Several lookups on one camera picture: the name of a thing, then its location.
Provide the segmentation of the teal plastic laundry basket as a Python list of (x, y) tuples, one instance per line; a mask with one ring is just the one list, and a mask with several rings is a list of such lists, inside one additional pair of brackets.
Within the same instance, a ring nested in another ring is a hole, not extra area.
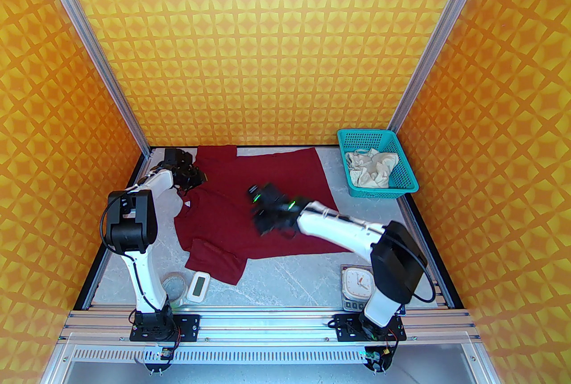
[[(416, 193), (419, 183), (408, 162), (404, 149), (395, 133), (389, 130), (377, 129), (343, 129), (337, 132), (339, 147), (344, 164), (345, 178), (348, 192), (357, 198), (397, 199), (407, 193)], [(348, 168), (345, 162), (345, 153), (358, 149), (376, 149), (380, 152), (397, 153), (400, 161), (391, 173), (389, 188), (365, 189), (353, 186), (349, 180)]]

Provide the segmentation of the dark red t-shirt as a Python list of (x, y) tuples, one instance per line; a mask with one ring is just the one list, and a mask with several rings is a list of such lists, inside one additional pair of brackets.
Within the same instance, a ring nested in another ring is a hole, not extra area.
[(249, 259), (345, 252), (292, 229), (261, 236), (252, 220), (248, 189), (267, 183), (287, 196), (337, 208), (316, 149), (239, 156), (233, 145), (202, 146), (195, 164), (207, 180), (181, 196), (174, 218), (180, 247), (190, 254), (186, 268), (237, 285)]

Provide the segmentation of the round clear tape roll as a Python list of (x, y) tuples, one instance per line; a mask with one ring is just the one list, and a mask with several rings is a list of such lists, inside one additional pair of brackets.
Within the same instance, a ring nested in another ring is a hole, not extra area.
[(171, 272), (164, 276), (161, 285), (172, 305), (180, 304), (187, 293), (187, 282), (182, 273)]

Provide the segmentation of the cream fabric shorts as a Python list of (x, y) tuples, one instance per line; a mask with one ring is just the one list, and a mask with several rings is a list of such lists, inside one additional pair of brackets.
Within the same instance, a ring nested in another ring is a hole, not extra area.
[(345, 153), (349, 180), (357, 188), (387, 189), (400, 158), (397, 153), (358, 149)]

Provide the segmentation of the aluminium frame rail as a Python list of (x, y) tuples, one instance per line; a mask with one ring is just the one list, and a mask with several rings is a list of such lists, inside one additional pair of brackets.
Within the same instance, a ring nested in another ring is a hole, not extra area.
[[(98, 305), (72, 311), (59, 333), (59, 340), (72, 337), (113, 342), (127, 341), (131, 332), (131, 308), (126, 305)], [(305, 346), (337, 341), (332, 307), (223, 307), (195, 306), (175, 314), (194, 327), (198, 344)], [(391, 321), (387, 334), (410, 344), (480, 343), (471, 315), (459, 309), (410, 309)]]

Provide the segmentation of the small circuit board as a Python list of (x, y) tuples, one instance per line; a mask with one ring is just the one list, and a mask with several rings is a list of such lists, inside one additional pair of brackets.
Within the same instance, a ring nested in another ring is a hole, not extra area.
[(173, 364), (177, 349), (179, 349), (179, 343), (175, 343), (171, 347), (162, 347), (156, 353), (146, 353), (143, 364), (149, 375), (163, 376), (164, 372)]
[(396, 349), (397, 347), (390, 345), (383, 347), (365, 347), (365, 367), (374, 374), (380, 372), (385, 374), (393, 362)]

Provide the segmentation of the white analog clock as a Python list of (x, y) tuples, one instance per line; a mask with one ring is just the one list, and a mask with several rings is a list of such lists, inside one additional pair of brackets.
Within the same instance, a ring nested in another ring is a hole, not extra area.
[(373, 287), (374, 279), (369, 270), (349, 267), (341, 272), (341, 292), (349, 300), (369, 300)]

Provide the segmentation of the white digital timer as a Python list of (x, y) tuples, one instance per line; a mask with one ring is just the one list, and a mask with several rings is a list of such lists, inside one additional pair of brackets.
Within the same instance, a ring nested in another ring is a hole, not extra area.
[(200, 304), (204, 302), (210, 281), (210, 274), (201, 271), (195, 272), (192, 277), (191, 284), (188, 286), (185, 299), (192, 304)]

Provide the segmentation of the aluminium frame post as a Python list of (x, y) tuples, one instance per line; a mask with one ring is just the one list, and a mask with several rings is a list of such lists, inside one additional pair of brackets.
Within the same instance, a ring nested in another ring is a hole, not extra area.
[(447, 0), (420, 59), (410, 76), (387, 129), (398, 133), (444, 48), (468, 0)]
[(125, 94), (112, 70), (112, 66), (98, 41), (94, 30), (79, 0), (60, 0), (75, 31), (77, 31), (85, 50), (93, 62), (106, 89), (110, 93), (117, 109), (120, 111), (123, 121), (126, 123), (131, 135), (134, 137), (137, 146), (141, 150), (144, 158), (149, 158), (151, 154), (150, 145)]

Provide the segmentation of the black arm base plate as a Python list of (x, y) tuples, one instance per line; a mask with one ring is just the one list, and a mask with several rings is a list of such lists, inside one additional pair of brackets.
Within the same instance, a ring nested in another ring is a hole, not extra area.
[(395, 314), (385, 327), (373, 323), (364, 313), (335, 314), (327, 323), (335, 331), (339, 343), (355, 342), (395, 342), (407, 339), (402, 319)]
[(199, 325), (200, 315), (136, 311), (129, 340), (133, 343), (195, 343)]

